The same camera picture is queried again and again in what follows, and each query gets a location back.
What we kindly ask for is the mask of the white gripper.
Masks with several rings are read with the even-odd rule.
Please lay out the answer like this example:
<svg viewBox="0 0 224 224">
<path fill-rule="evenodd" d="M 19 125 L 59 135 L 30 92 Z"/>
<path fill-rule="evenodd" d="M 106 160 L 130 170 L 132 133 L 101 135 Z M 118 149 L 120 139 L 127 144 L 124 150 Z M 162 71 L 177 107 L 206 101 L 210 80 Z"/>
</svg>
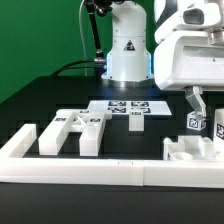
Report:
<svg viewBox="0 0 224 224">
<path fill-rule="evenodd" d="M 154 78 L 161 90 L 187 87 L 186 100 L 196 119 L 202 120 L 206 117 L 202 88 L 224 89 L 224 47 L 210 45 L 206 33 L 173 33 L 155 49 Z"/>
</svg>

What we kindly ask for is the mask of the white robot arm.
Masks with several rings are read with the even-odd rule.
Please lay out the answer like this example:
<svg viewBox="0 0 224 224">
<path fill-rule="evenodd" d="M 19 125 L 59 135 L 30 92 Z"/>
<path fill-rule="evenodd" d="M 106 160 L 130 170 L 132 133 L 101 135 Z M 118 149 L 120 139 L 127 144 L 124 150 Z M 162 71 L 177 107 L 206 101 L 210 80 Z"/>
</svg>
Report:
<svg viewBox="0 0 224 224">
<path fill-rule="evenodd" d="M 155 80 L 183 91 L 196 118 L 206 117 L 204 91 L 224 91 L 224 0 L 154 0 L 157 47 L 146 50 L 146 11 L 133 1 L 112 4 L 113 45 L 102 76 L 112 85 Z"/>
</svg>

